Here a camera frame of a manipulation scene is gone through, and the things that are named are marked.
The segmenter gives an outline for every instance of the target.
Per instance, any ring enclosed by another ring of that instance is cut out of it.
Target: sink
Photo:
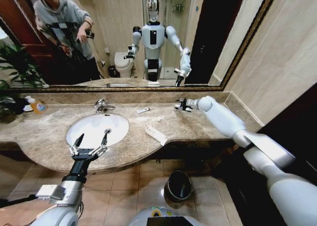
[[[117,114],[95,114],[84,117],[75,122],[68,130],[66,141],[73,145],[76,139],[85,134],[79,148],[95,148],[100,146],[105,130],[111,129],[107,136],[107,147],[122,140],[129,130],[126,118]]]

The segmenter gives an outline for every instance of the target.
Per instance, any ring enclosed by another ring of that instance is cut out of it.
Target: gold mirror frame
[[[254,17],[247,34],[245,35],[236,55],[234,56],[220,86],[210,87],[120,87],[120,88],[104,88],[104,87],[82,87],[82,86],[63,86],[51,85],[49,88],[10,88],[5,92],[14,93],[56,93],[56,92],[136,92],[136,91],[223,91],[227,85],[232,73],[238,66],[244,52],[248,48],[252,38],[259,28],[265,14],[270,8],[273,0],[263,0],[256,16]]]

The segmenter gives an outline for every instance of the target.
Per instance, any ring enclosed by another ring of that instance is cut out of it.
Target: soap bottle
[[[35,100],[31,96],[26,96],[25,99],[30,103],[35,113],[42,114],[46,111],[47,108],[42,102]]]

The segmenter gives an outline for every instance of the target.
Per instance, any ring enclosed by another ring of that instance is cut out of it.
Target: robot chest panel
[[[142,41],[149,49],[160,48],[164,43],[165,29],[162,25],[145,25],[142,28]]]

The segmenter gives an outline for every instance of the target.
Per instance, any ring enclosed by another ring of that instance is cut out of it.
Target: black trash bin
[[[115,69],[115,66],[109,66],[108,72],[110,77],[120,77],[120,73]]]
[[[173,202],[186,200],[192,193],[188,175],[181,170],[174,171],[165,184],[164,193]]]

